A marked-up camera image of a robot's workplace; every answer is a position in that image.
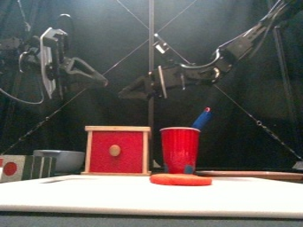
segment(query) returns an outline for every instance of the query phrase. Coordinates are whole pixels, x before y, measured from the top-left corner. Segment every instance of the table surface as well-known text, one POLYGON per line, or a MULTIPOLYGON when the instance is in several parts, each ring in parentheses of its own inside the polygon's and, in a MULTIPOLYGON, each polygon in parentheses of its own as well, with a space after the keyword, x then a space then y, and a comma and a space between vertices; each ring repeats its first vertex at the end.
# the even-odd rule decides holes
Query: table surface
POLYGON ((213 177, 166 186, 148 176, 56 176, 0 184, 0 210, 110 215, 303 218, 303 184, 213 177))

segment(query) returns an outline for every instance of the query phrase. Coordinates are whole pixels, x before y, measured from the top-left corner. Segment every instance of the red disc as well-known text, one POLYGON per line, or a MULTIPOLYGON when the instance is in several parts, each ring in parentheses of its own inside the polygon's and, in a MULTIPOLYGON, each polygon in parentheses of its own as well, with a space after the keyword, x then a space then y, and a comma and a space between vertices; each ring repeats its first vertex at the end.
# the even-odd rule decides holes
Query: red disc
POLYGON ((8 162, 5 165, 4 165, 4 174, 6 176, 10 176, 13 175, 16 172, 16 164, 13 162, 8 162))

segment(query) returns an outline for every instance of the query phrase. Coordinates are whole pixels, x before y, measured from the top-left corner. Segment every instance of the black backdrop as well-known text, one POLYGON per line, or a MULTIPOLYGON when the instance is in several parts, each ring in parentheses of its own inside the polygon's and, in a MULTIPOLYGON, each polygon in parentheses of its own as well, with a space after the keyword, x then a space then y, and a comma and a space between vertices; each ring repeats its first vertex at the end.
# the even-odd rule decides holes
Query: black backdrop
MULTIPOLYGON (((86 125, 148 125, 148 102, 118 99, 118 91, 149 70, 148 0, 4 0, 1 39, 41 36, 48 27, 68 32, 69 57, 84 59, 109 80, 106 88, 86 90, 9 151, 6 148, 74 97, 48 99, 29 106, 0 96, 0 151, 30 154, 34 149, 85 152, 86 125), (58 20, 60 14, 70 20, 58 20)), ((154 0, 153 29, 182 57, 197 64, 209 62, 216 47, 246 31, 267 14, 273 1, 264 0, 154 0)), ((256 55, 241 62, 217 83, 240 106, 301 152, 301 20, 303 14, 277 30, 283 40, 287 75, 276 54, 276 40, 268 35, 256 55)), ((154 66, 162 64, 154 53, 154 66)), ((25 100, 38 100, 36 74, 20 74, 17 67, 1 72, 1 88, 25 100)), ((168 99, 154 99, 153 149, 161 165, 158 129, 190 126, 209 106, 213 118, 200 136, 197 165, 201 168, 291 168, 296 157, 256 126, 256 123, 212 86, 192 86, 168 91, 168 99)))

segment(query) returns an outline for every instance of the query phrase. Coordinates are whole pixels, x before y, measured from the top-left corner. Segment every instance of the wooden box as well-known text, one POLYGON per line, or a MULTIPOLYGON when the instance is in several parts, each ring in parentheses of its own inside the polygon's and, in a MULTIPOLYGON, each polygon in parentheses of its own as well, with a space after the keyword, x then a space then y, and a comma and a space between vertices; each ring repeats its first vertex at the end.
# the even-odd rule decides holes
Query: wooden box
POLYGON ((86 126, 86 175, 148 175, 149 127, 86 126))

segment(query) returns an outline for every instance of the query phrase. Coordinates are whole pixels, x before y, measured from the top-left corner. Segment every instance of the red plastic cup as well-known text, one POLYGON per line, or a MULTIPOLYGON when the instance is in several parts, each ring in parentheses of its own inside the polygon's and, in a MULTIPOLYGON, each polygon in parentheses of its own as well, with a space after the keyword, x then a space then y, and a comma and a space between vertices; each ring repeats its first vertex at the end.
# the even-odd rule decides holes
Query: red plastic cup
POLYGON ((160 132, 164 172, 192 174, 194 172, 200 130, 169 127, 162 128, 160 132))

